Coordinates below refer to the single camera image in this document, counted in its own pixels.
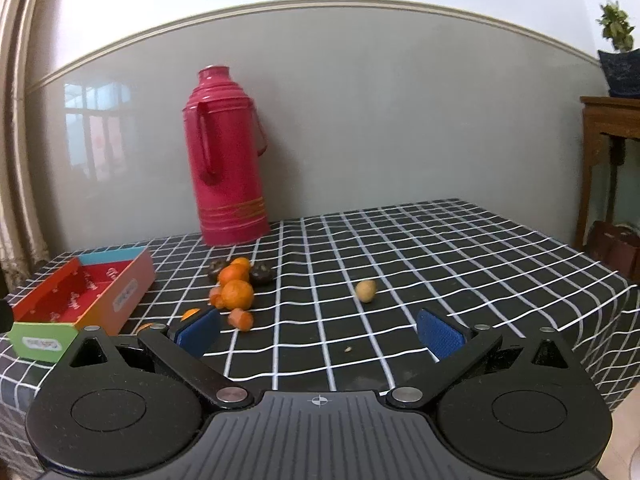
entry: wooden furniture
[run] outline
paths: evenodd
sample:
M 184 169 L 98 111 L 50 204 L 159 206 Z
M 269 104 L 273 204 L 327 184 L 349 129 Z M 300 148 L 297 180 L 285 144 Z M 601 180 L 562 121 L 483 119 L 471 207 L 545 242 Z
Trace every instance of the wooden furniture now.
M 582 155 L 582 192 L 575 228 L 574 247 L 582 249 L 587 227 L 593 167 L 601 160 L 609 141 L 611 162 L 606 221 L 613 220 L 618 166 L 624 163 L 625 139 L 640 139 L 640 99 L 617 97 L 581 97 L 584 151 Z

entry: gray wall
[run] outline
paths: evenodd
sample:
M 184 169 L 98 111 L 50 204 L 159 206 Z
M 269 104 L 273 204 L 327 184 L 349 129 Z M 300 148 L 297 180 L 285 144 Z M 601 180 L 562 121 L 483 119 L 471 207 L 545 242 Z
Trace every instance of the gray wall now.
M 316 8 L 175 30 L 31 94 L 30 164 L 54 251 L 198 230 L 181 110 L 208 64 L 228 64 L 255 99 L 271 219 L 457 196 L 572 238 L 578 98 L 603 94 L 597 65 L 452 16 Z M 65 85 L 111 82 L 130 89 L 103 113 L 120 121 L 123 155 L 86 178 L 70 162 Z

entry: table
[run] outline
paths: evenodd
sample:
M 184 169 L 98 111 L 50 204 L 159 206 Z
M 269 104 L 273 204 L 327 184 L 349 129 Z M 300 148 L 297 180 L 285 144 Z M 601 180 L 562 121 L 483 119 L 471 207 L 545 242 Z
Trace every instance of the table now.
M 257 289 L 254 329 L 225 328 L 203 358 L 254 392 L 386 392 L 433 365 L 414 330 L 426 303 L 469 326 L 506 327 L 513 337 L 556 327 L 612 408 L 640 374 L 632 285 L 571 247 L 462 200 L 286 220 L 234 248 L 208 248 L 199 235 L 136 245 L 151 251 L 156 281 L 123 333 L 151 320 L 177 322 L 204 305 L 214 257 L 247 255 L 277 268 L 276 282 Z M 11 301 L 73 254 L 55 258 Z M 366 278 L 376 279 L 379 292 L 359 304 L 353 284 Z M 0 339 L 0 456 L 25 480 L 40 467 L 24 413 L 49 369 L 16 358 Z
M 606 221 L 612 222 L 616 200 L 618 166 L 624 162 L 624 139 L 640 139 L 640 100 L 617 97 L 581 97 L 583 152 L 582 191 L 575 228 L 574 247 L 581 249 L 587 226 L 593 167 L 602 158 L 607 138 L 610 142 L 609 201 Z

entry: orange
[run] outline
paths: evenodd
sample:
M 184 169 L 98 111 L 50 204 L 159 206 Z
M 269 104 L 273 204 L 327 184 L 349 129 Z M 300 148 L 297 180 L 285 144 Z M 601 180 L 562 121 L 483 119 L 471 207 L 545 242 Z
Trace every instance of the orange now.
M 180 318 L 180 321 L 184 321 L 189 316 L 193 316 L 193 314 L 195 314 L 196 312 L 199 312 L 199 311 L 200 311 L 199 308 L 190 308 L 189 310 L 187 310 L 187 312 L 182 314 L 182 317 Z
M 231 280 L 222 287 L 221 296 L 229 310 L 249 310 L 254 302 L 254 288 L 243 280 Z
M 138 332 L 140 332 L 141 330 L 143 330 L 143 329 L 145 329 L 146 327 L 151 326 L 151 325 L 152 325 L 152 323 L 145 323 L 145 324 L 144 324 L 144 325 L 142 325 L 139 329 L 137 329 L 137 330 L 136 330 L 136 334 L 137 334 Z
M 224 287 L 231 280 L 249 281 L 249 271 L 242 265 L 231 264 L 220 271 L 218 275 L 218 283 Z
M 249 260 L 249 258 L 245 258 L 244 256 L 231 261 L 231 265 L 242 265 L 247 270 L 247 272 L 251 270 L 251 260 Z

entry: curtain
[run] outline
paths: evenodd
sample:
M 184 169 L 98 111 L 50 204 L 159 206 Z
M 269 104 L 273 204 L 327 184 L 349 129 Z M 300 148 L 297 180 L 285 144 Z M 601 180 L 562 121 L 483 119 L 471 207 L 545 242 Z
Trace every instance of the curtain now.
M 35 0 L 0 0 L 0 266 L 9 291 L 49 259 L 27 160 L 24 78 Z

